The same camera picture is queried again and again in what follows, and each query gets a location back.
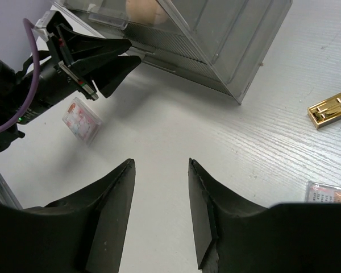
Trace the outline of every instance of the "transparent container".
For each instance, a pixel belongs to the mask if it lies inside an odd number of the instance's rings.
[[[129,54],[244,98],[292,0],[55,0]]]

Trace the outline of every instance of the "wall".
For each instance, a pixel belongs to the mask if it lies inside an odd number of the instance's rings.
[[[22,19],[36,23],[50,8],[49,0],[0,0],[0,59],[15,71],[31,53]]]

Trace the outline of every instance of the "white table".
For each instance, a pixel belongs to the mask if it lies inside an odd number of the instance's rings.
[[[72,98],[83,98],[76,93],[20,127],[27,136],[0,154],[0,170],[26,208],[71,194],[134,158],[120,273],[198,272],[189,157],[264,206],[303,201],[308,180],[341,186],[341,121],[317,131],[306,114],[339,92],[341,0],[294,0],[242,106],[141,65],[109,99],[86,101],[104,121],[91,147],[61,120]]]

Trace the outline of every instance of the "purple cable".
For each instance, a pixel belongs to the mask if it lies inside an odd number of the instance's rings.
[[[33,53],[34,70],[33,70],[32,83],[30,85],[28,96],[25,99],[23,105],[20,107],[20,109],[15,113],[15,115],[11,119],[9,119],[3,125],[0,125],[0,133],[4,132],[5,130],[9,129],[12,125],[16,124],[18,119],[24,115],[24,113],[29,108],[30,104],[32,103],[36,90],[38,88],[39,76],[40,76],[40,63],[39,63],[38,48],[36,46],[35,37],[32,32],[32,28],[34,28],[34,25],[26,18],[23,19],[23,24],[24,24],[25,31],[29,39],[31,51]]]

